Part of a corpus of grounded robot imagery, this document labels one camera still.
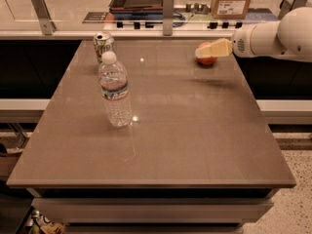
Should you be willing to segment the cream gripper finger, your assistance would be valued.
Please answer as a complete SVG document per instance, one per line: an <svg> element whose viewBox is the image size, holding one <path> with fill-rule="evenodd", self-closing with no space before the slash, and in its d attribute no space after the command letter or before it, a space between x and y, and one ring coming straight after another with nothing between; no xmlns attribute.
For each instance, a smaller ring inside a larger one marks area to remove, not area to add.
<svg viewBox="0 0 312 234"><path fill-rule="evenodd" d="M232 53L232 43L230 40L220 38L213 42L201 44L195 51L198 59L227 57Z"/></svg>

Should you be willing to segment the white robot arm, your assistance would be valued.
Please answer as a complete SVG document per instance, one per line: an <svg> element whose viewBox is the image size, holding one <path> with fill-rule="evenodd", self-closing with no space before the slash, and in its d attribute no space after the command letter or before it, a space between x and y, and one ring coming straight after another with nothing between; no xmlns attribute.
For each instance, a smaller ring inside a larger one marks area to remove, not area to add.
<svg viewBox="0 0 312 234"><path fill-rule="evenodd" d="M196 59L227 57L271 57L301 62L312 61L312 8L301 7L282 19L243 25L230 40L220 38L199 46Z"/></svg>

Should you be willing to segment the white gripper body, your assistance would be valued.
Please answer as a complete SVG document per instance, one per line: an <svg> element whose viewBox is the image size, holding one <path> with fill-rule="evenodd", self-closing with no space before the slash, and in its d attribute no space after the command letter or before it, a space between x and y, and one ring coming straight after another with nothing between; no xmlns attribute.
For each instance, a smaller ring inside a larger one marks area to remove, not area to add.
<svg viewBox="0 0 312 234"><path fill-rule="evenodd" d="M245 25L233 33L231 43L233 53L237 57L254 58L256 56L255 46L257 38L255 30L256 25Z"/></svg>

